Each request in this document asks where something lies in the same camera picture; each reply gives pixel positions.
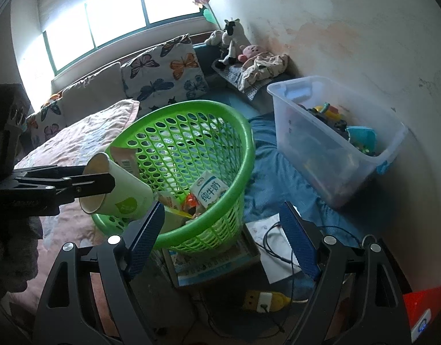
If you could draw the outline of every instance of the window sill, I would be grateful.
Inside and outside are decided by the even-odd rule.
[[[118,61],[122,57],[144,48],[152,47],[185,33],[194,35],[214,30],[215,26],[200,16],[152,27],[127,36],[96,50],[59,73],[51,82],[52,92],[57,93],[86,74],[95,72],[108,63]]]

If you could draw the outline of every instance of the barcode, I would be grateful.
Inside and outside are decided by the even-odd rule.
[[[131,166],[131,162],[128,160],[122,160],[122,166],[123,168],[128,171],[128,173],[132,174],[133,173],[133,168]]]

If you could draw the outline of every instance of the butterfly pillow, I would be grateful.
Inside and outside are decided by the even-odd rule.
[[[208,91],[188,34],[152,48],[122,66],[127,98],[141,102],[138,117]]]
[[[30,139],[34,149],[67,127],[62,102],[63,100],[60,98],[27,117],[26,125],[30,130]]]

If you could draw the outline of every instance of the pink quilt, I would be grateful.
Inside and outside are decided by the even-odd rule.
[[[84,165],[96,152],[104,151],[134,122],[138,110],[138,101],[121,100],[108,109],[63,129],[55,137],[30,152],[15,168],[48,164]],[[25,292],[11,294],[13,302],[34,314],[47,276],[63,244],[70,241],[81,247],[97,245],[103,241],[103,235],[95,227],[91,216],[81,210],[78,200],[60,206],[59,215],[42,217],[41,221],[43,240],[38,242],[38,275],[28,282]],[[98,309],[103,313],[101,318],[107,329],[111,323],[108,323],[110,318],[99,276],[93,276],[93,287]]]

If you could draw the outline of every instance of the window frame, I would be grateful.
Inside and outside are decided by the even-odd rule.
[[[61,74],[63,71],[67,70],[70,66],[72,66],[75,63],[81,61],[83,58],[89,56],[90,54],[96,52],[97,50],[106,47],[107,45],[116,43],[119,40],[122,40],[122,39],[127,38],[127,37],[132,36],[132,35],[135,35],[137,33],[144,32],[145,30],[148,30],[150,28],[162,26],[162,25],[165,25],[165,24],[168,24],[168,23],[177,22],[179,20],[184,20],[184,19],[189,19],[189,18],[195,18],[195,17],[203,16],[203,11],[204,11],[204,9],[206,9],[205,7],[203,7],[203,9],[200,9],[200,11],[198,13],[185,14],[184,16],[177,16],[177,17],[168,18],[168,19],[165,19],[165,20],[160,20],[159,22],[149,23],[149,17],[148,17],[148,14],[147,14],[147,9],[145,7],[145,0],[141,0],[141,5],[142,5],[142,11],[144,13],[145,27],[142,27],[142,28],[139,28],[137,30],[128,32],[128,33],[126,33],[124,35],[119,36],[118,38],[112,39],[112,40],[110,40],[110,41],[108,41],[108,42],[106,42],[104,44],[101,44],[101,45],[97,46],[96,43],[95,43],[95,38],[93,37],[93,33],[91,31],[91,26],[89,24],[88,11],[86,10],[86,3],[85,3],[85,14],[86,14],[86,18],[87,18],[87,21],[88,21],[89,33],[91,35],[91,39],[93,40],[94,48],[91,49],[90,51],[84,53],[80,57],[74,59],[72,62],[68,63],[67,65],[65,65],[63,68],[61,68],[59,70],[56,68],[56,64],[54,64],[53,55],[51,53],[51,48],[50,48],[49,42],[48,42],[48,35],[47,35],[46,31],[43,31],[43,40],[45,42],[45,47],[46,47],[46,50],[47,50],[47,53],[48,53],[48,59],[49,59],[50,64],[51,64],[51,68],[53,69],[54,76],[56,77],[57,75]]]

